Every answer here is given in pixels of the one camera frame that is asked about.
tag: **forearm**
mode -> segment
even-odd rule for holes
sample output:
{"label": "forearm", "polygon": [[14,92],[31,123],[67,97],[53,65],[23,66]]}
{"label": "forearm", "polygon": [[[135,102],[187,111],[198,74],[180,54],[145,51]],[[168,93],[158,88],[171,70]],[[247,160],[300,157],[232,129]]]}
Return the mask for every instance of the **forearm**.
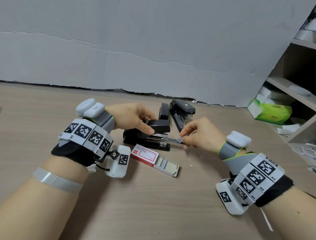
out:
{"label": "forearm", "polygon": [[316,238],[316,199],[298,188],[293,186],[264,206],[263,210],[283,239]]}
{"label": "forearm", "polygon": [[[51,156],[42,168],[79,183],[88,176],[86,167],[65,157]],[[78,195],[29,178],[0,206],[0,236],[13,240],[58,239]]]}

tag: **red and white box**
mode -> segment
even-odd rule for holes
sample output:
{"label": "red and white box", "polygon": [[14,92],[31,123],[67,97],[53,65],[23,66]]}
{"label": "red and white box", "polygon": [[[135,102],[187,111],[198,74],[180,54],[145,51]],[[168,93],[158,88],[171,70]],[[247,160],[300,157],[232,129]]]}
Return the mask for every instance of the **red and white box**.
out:
{"label": "red and white box", "polygon": [[151,167],[154,167],[169,176],[176,177],[180,165],[172,163],[162,156],[159,156],[158,152],[155,152],[149,148],[145,148],[137,144],[132,152],[131,157],[141,161]]}

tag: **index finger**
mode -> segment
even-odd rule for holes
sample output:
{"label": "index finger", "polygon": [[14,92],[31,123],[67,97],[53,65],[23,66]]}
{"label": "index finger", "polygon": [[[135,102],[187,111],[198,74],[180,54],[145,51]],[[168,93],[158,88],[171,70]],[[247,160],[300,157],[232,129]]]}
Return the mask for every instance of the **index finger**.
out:
{"label": "index finger", "polygon": [[143,114],[145,117],[149,117],[150,120],[158,120],[157,116],[148,108],[141,105],[141,114]]}
{"label": "index finger", "polygon": [[193,132],[198,128],[198,121],[194,120],[192,122],[189,122],[180,132],[180,137],[183,137],[187,135],[188,133]]}

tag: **fingernail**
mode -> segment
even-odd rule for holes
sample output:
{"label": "fingernail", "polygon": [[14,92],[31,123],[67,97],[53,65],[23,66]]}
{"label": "fingernail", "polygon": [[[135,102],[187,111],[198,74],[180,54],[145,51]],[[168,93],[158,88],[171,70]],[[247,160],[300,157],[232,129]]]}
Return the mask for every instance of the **fingernail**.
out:
{"label": "fingernail", "polygon": [[150,134],[150,135],[153,135],[154,133],[155,133],[155,130],[153,130],[153,129],[150,129],[150,130],[149,130],[149,134]]}

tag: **cardboard backdrop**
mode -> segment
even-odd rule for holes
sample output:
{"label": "cardboard backdrop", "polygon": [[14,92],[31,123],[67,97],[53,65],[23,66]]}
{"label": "cardboard backdrop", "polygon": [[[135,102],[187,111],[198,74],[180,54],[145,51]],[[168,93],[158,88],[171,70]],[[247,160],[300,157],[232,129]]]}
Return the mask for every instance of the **cardboard backdrop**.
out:
{"label": "cardboard backdrop", "polygon": [[315,0],[10,0],[0,80],[246,107]]}

